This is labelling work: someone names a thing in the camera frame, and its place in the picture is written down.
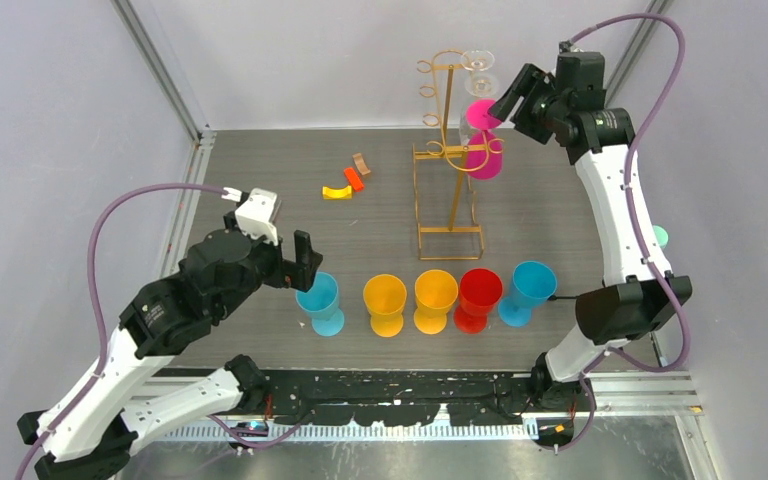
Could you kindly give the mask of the clear wine glass front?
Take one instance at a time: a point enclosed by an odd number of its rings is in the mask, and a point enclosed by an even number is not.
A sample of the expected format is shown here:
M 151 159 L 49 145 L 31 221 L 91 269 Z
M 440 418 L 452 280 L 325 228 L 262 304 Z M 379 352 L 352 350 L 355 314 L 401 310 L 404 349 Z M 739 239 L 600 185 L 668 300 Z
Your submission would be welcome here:
M 497 79 L 487 72 L 473 72 L 465 79 L 466 100 L 461 109 L 458 135 L 461 145 L 485 130 L 493 130 L 501 121 L 489 113 L 495 104 Z

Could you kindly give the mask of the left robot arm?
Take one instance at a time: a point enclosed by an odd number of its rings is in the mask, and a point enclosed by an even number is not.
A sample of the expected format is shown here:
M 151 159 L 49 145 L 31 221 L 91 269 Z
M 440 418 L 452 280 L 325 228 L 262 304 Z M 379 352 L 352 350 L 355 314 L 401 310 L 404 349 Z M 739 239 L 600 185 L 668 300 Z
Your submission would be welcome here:
M 108 479 L 140 450 L 199 418 L 237 408 L 244 414 L 265 405 L 270 383 L 254 361 L 238 355 L 202 380 L 145 402 L 135 391 L 190 344 L 207 336 L 262 286 L 310 290 L 323 256 L 308 233 L 294 233 L 296 258 L 280 245 L 253 240 L 237 229 L 220 229 L 191 246 L 176 273 L 139 290 L 112 332 L 95 384 L 75 408 L 73 388 L 48 411 L 28 412 L 17 422 L 27 444 L 43 454 L 40 479 Z

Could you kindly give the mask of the red plastic wine glass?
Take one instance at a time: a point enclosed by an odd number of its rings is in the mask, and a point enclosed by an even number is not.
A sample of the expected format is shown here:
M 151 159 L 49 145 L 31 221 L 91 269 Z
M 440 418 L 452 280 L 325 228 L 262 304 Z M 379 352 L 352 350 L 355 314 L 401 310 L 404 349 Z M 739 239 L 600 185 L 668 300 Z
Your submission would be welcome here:
M 466 334 L 478 334 L 485 330 L 488 316 L 504 293 L 499 275 L 487 268 L 466 271 L 459 282 L 458 304 L 454 323 Z

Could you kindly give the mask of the blue wine glass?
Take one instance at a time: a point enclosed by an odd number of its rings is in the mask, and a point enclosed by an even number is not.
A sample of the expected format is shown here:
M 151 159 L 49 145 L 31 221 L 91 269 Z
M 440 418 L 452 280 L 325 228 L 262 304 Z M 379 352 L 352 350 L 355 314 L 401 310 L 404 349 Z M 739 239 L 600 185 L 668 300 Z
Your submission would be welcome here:
M 297 291 L 295 298 L 318 335 L 333 337 L 343 329 L 345 316 L 340 309 L 339 284 L 331 274 L 317 272 L 312 287 L 307 292 Z
M 498 304 L 503 323 L 511 327 L 524 327 L 533 310 L 555 294 L 558 281 L 554 271 L 544 263 L 525 261 L 512 273 L 507 294 Z

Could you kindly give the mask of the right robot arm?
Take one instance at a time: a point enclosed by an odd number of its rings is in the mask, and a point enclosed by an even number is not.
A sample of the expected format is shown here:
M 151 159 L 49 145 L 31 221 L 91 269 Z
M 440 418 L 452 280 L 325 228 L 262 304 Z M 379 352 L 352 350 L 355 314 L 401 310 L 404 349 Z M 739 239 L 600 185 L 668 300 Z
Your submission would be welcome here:
M 541 144 L 563 147 L 591 203 L 603 255 L 600 288 L 575 298 L 575 326 L 542 353 L 526 385 L 531 400 L 556 410 L 581 392 L 580 379 L 610 354 L 661 329 L 691 297 L 659 246 L 638 176 L 629 113 L 606 105 L 605 59 L 566 52 L 546 72 L 523 65 L 489 109 Z

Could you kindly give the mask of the pink plastic wine glass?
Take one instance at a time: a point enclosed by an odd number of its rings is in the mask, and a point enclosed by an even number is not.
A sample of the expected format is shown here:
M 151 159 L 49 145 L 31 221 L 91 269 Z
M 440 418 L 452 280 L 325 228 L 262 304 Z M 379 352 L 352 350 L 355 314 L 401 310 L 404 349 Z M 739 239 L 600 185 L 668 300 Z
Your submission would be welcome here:
M 503 167 L 503 144 L 494 130 L 502 123 L 489 112 L 495 101 L 483 98 L 474 101 L 465 110 L 462 140 L 467 147 L 475 147 L 466 155 L 465 169 L 474 179 L 488 180 L 497 176 Z

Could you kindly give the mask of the yellow wine glass front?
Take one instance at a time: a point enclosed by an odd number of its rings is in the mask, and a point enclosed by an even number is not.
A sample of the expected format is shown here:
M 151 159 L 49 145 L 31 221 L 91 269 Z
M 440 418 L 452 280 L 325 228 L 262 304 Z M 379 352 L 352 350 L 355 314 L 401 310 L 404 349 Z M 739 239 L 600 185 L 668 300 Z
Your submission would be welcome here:
M 414 285 L 416 328 L 427 335 L 442 332 L 459 295 L 458 282 L 449 272 L 432 269 L 420 274 Z

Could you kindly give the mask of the yellow wine glass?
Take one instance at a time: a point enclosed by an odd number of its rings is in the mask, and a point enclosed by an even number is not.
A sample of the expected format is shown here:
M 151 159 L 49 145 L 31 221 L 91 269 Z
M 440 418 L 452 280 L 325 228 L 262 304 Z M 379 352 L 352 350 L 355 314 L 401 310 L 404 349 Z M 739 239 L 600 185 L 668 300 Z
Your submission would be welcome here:
M 376 335 L 391 338 L 401 332 L 407 289 L 398 277 L 379 274 L 369 279 L 363 289 L 363 301 Z
M 416 328 L 427 335 L 442 332 L 459 295 L 458 282 L 449 272 L 432 269 L 420 274 L 414 285 Z

